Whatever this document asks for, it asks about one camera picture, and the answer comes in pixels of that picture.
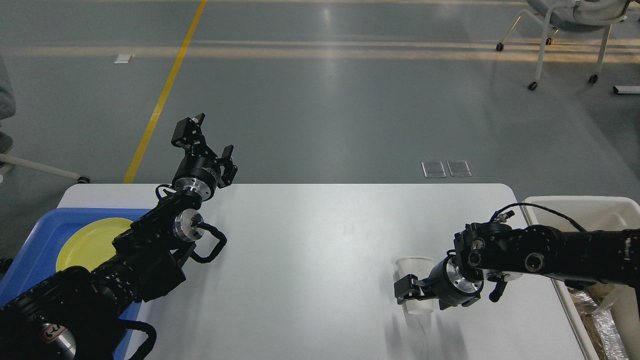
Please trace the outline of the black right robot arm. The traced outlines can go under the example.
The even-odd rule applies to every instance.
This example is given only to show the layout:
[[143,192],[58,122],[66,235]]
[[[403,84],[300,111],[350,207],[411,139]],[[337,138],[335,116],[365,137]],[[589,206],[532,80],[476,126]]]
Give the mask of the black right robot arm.
[[454,248],[426,278],[414,274],[394,283],[398,305],[436,299],[439,309],[469,307],[481,298],[485,281],[494,282],[489,300],[496,303],[515,275],[558,280],[573,289],[591,285],[626,285],[639,291],[639,230],[588,231],[573,218],[574,231],[534,224],[512,228],[510,203],[487,222],[466,224],[454,236]]

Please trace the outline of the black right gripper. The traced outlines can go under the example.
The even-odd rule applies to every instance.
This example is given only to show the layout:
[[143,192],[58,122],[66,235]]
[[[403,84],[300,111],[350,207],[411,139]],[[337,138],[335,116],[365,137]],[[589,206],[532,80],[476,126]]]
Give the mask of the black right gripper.
[[455,256],[447,256],[434,265],[425,280],[416,275],[405,275],[394,282],[394,297],[398,305],[407,301],[438,300],[439,309],[469,307],[480,300],[484,280],[463,276]]

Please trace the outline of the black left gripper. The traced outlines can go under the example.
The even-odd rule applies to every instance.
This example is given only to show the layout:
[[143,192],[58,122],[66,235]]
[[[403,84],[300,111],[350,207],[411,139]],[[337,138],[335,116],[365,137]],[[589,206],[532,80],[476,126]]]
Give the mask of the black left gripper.
[[220,157],[208,148],[202,133],[205,118],[201,113],[178,121],[171,137],[171,145],[185,153],[174,174],[172,189],[195,193],[203,202],[210,200],[216,189],[233,184],[238,173],[233,161],[233,145],[226,146]]

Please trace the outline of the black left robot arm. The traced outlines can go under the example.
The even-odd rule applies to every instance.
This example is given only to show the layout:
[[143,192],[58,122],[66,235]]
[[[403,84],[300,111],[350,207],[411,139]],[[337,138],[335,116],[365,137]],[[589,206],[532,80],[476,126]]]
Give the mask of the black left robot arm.
[[132,354],[144,360],[157,331],[122,314],[133,303],[166,296],[185,282],[189,259],[212,262],[227,237],[199,214],[216,189],[232,184],[233,146],[217,155],[202,133],[201,113],[178,121],[171,139],[184,157],[158,203],[112,240],[115,254],[95,269],[57,271],[1,308],[3,360],[112,360],[129,330],[146,339]]

